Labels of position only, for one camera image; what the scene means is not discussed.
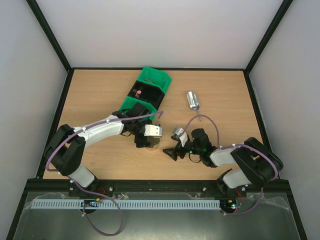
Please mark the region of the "black bin with lollipops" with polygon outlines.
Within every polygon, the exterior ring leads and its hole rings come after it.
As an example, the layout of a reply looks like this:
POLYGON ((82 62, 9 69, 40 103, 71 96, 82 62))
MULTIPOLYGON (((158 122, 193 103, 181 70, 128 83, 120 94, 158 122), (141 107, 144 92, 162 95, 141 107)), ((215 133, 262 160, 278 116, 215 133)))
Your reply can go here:
POLYGON ((165 97, 165 93, 158 86, 136 80, 127 96, 149 103, 155 109, 158 109, 165 97))

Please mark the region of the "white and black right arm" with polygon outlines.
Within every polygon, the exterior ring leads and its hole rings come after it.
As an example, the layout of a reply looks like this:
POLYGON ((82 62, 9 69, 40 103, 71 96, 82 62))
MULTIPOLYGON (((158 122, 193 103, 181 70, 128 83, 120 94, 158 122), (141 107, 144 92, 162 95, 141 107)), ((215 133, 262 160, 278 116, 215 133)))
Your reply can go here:
POLYGON ((186 155, 197 155, 199 161, 209 168, 238 165, 238 169, 228 169, 218 178, 218 191, 224 196, 245 185, 261 189, 275 180, 284 167, 283 162, 254 137, 243 143, 217 147, 212 145, 204 129, 196 128, 188 136, 178 127, 171 138, 177 141, 176 146, 162 151, 174 161, 186 155))

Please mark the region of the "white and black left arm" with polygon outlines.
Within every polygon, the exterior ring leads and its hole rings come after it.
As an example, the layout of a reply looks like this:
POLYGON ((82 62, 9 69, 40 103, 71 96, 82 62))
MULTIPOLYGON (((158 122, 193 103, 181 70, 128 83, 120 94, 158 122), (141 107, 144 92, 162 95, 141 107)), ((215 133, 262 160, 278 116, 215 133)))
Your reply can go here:
POLYGON ((44 151, 45 169, 58 172, 87 188, 96 180, 96 176, 82 164, 88 147, 106 138, 129 133, 134 136, 137 148, 151 148, 154 145, 152 140, 162 137, 160 123, 153 123, 151 118, 162 114, 162 111, 151 112, 137 102, 132 108, 115 111, 91 124, 61 125, 44 151))

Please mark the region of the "silver metal scoop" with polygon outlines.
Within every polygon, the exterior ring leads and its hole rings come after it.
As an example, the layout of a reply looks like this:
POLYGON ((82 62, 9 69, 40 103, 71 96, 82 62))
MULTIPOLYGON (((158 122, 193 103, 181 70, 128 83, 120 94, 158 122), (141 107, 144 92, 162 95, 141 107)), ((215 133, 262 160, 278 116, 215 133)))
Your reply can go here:
POLYGON ((200 103, 199 103, 199 101, 197 99, 196 94, 194 92, 192 92, 192 91, 188 91, 186 93, 186 98, 187 98, 187 101, 188 101, 190 109, 192 109, 193 111, 196 112, 197 117, 202 122, 203 119, 202 119, 202 117, 200 116, 200 113, 199 113, 200 103))

